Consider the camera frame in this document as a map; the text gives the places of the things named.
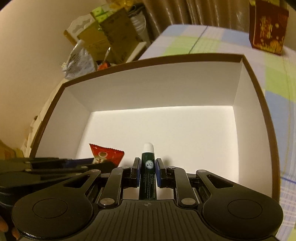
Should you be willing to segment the person hand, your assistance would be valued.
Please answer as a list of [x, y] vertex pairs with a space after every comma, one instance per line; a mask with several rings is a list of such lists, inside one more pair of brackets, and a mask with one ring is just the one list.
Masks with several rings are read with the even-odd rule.
[[[0, 231], [1, 232], [8, 232], [9, 231], [9, 226], [8, 224], [6, 223], [6, 221], [0, 216]], [[14, 227], [12, 228], [11, 230], [11, 234], [13, 235], [13, 237], [16, 239], [16, 240], [19, 240], [21, 238], [18, 230]]]

